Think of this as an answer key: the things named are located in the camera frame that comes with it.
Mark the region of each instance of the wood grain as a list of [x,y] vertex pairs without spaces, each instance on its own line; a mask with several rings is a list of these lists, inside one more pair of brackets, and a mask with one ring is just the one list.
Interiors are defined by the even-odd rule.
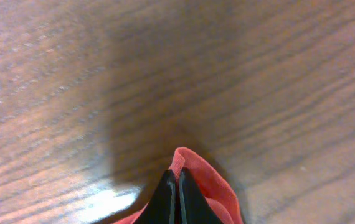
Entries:
[[111,223],[178,146],[247,223],[355,223],[355,0],[0,0],[0,223]]

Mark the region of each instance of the wooden surface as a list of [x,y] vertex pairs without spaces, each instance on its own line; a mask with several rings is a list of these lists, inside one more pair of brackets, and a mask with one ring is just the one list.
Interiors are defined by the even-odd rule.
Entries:
[[247,223],[355,223],[355,0],[0,0],[0,223],[113,222],[178,146]]

